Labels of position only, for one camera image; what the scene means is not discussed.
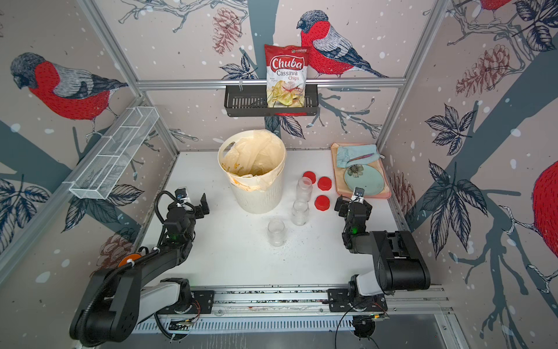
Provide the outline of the red jar lid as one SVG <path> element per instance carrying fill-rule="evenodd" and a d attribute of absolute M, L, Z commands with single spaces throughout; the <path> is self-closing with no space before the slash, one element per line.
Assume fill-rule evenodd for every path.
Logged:
<path fill-rule="evenodd" d="M 320 195 L 314 201 L 315 208 L 319 211 L 325 212 L 329 210 L 331 201 L 328 196 Z"/>
<path fill-rule="evenodd" d="M 322 191 L 329 191 L 333 186 L 332 180 L 329 177 L 321 177 L 318 180 L 318 188 Z"/>
<path fill-rule="evenodd" d="M 316 175 L 315 175 L 314 172 L 312 172 L 312 171 L 306 171 L 306 172 L 303 174 L 303 176 L 306 177 L 306 178 L 308 178 L 309 180 L 311 180 L 312 184 L 315 184 L 315 183 L 316 183 L 317 177 L 316 177 Z"/>

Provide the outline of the glass jar with tea leaves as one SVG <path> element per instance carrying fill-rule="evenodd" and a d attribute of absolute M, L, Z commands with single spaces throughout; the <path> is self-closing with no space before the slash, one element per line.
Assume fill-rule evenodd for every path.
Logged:
<path fill-rule="evenodd" d="M 312 196 L 313 184 L 308 177 L 301 177 L 296 186 L 296 199 L 309 202 Z"/>

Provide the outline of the red-lidded glass jar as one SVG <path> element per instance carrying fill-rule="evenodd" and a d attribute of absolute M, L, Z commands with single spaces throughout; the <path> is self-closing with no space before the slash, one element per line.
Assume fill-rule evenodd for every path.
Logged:
<path fill-rule="evenodd" d="M 291 221 L 297 226 L 307 223 L 310 214 L 310 207 L 307 201 L 297 199 L 291 209 Z"/>
<path fill-rule="evenodd" d="M 286 243 L 286 227 L 282 220 L 272 219 L 268 223 L 267 237 L 273 247 L 281 247 Z"/>

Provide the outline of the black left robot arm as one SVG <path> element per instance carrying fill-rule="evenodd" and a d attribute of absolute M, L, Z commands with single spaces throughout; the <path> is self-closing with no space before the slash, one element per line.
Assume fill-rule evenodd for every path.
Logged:
<path fill-rule="evenodd" d="M 206 196 L 198 205 L 188 202 L 185 189 L 175 193 L 161 191 L 156 199 L 167 195 L 172 203 L 168 213 L 156 213 L 162 224 L 157 245 L 147 254 L 131 254 L 116 267 L 98 270 L 91 276 L 84 296 L 69 328 L 72 339 L 84 347 L 94 348 L 107 342 L 121 343 L 132 334 L 136 325 L 168 307 L 181 311 L 195 310 L 200 316 L 202 306 L 190 289 L 187 279 L 167 278 L 150 286 L 152 280 L 183 264 L 196 238 L 197 220 L 209 214 Z"/>

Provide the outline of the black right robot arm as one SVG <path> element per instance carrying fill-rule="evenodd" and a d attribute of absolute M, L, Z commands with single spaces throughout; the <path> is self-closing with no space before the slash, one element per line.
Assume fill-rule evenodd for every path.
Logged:
<path fill-rule="evenodd" d="M 431 276 L 411 232 L 367 231 L 372 206 L 363 198 L 340 196 L 334 210 L 344 219 L 341 233 L 352 254 L 372 256 L 372 270 L 352 276 L 348 296 L 353 302 L 395 291 L 429 289 Z"/>

